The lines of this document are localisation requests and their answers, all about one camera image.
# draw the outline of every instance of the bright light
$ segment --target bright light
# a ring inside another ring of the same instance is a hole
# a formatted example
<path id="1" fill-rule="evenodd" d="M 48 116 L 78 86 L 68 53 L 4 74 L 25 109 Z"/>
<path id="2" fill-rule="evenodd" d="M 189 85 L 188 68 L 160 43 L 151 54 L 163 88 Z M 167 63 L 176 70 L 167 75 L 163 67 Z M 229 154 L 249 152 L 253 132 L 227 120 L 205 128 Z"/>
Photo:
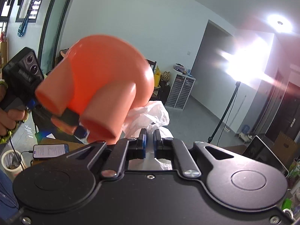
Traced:
<path id="1" fill-rule="evenodd" d="M 269 52 L 268 44 L 258 37 L 252 44 L 240 48 L 234 55 L 221 52 L 221 56 L 228 61 L 227 74 L 236 81 L 257 88 L 257 82 L 258 84 L 260 82 L 257 80 L 272 81 L 264 73 Z"/>
<path id="2" fill-rule="evenodd" d="M 293 29 L 290 21 L 276 14 L 268 17 L 268 23 L 279 33 L 291 33 Z"/>

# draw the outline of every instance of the yellow bag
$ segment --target yellow bag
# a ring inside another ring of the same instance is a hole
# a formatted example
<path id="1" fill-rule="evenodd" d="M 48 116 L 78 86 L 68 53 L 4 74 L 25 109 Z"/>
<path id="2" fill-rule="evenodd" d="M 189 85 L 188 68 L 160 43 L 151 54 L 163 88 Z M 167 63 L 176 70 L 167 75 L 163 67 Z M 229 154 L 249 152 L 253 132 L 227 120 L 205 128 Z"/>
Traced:
<path id="1" fill-rule="evenodd" d="M 157 87 L 159 84 L 159 80 L 161 79 L 161 72 L 157 67 L 154 74 L 154 87 Z"/>

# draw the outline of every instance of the light stand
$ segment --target light stand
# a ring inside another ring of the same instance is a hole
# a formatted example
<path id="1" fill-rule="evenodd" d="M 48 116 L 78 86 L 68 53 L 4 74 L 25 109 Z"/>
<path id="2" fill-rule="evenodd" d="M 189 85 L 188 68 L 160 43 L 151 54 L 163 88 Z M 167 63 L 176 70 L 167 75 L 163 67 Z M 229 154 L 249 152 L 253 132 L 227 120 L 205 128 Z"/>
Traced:
<path id="1" fill-rule="evenodd" d="M 227 108 L 226 108 L 226 110 L 225 110 L 223 116 L 221 117 L 221 119 L 220 119 L 220 121 L 219 121 L 219 123 L 218 123 L 216 129 L 214 130 L 212 136 L 210 136 L 210 137 L 208 138 L 208 141 L 207 141 L 208 143 L 210 143 L 210 142 L 212 141 L 212 139 L 214 138 L 214 136 L 215 136 L 216 132 L 218 131 L 220 125 L 222 124 L 223 119 L 224 119 L 224 117 L 226 116 L 226 114 L 227 114 L 227 112 L 228 112 L 228 110 L 229 110 L 229 108 L 230 108 L 230 106 L 231 106 L 231 104 L 232 104 L 232 101 L 233 101 L 234 97 L 236 96 L 236 93 L 238 92 L 238 89 L 239 89 L 239 87 L 240 87 L 240 85 L 241 85 L 241 82 L 240 82 L 240 81 L 237 81 L 235 85 L 236 85 L 236 87 L 235 87 L 235 90 L 234 90 L 234 92 L 233 92 L 233 94 L 232 94 L 232 97 L 231 97 L 231 99 L 230 99 L 230 101 L 229 101 L 229 103 L 228 103 L 228 106 L 227 106 Z"/>

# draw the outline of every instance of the wooden table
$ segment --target wooden table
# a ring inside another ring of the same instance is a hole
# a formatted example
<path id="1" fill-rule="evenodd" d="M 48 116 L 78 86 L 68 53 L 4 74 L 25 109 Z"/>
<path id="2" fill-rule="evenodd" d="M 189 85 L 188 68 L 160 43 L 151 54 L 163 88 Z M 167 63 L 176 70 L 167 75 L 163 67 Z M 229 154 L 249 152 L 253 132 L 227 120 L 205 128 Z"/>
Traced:
<path id="1" fill-rule="evenodd" d="M 59 145 L 59 144 L 68 144 L 69 146 L 69 151 L 74 151 L 76 149 L 79 149 L 80 147 L 85 146 L 84 144 L 79 144 L 79 143 L 74 143 L 74 142 L 69 142 L 69 141 L 64 141 L 60 139 L 52 139 L 52 138 L 43 138 L 42 141 L 40 142 L 40 145 Z M 32 165 L 41 163 L 43 161 L 33 161 Z"/>

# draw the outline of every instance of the laptop screen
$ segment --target laptop screen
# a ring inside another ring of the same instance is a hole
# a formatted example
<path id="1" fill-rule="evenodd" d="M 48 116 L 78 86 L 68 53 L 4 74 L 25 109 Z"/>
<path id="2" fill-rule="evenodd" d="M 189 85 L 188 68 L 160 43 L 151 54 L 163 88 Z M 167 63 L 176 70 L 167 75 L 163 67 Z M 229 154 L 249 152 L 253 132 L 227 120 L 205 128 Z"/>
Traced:
<path id="1" fill-rule="evenodd" d="M 253 138 L 244 151 L 243 156 L 270 165 L 282 172 L 285 177 L 289 173 L 281 161 L 258 136 Z"/>

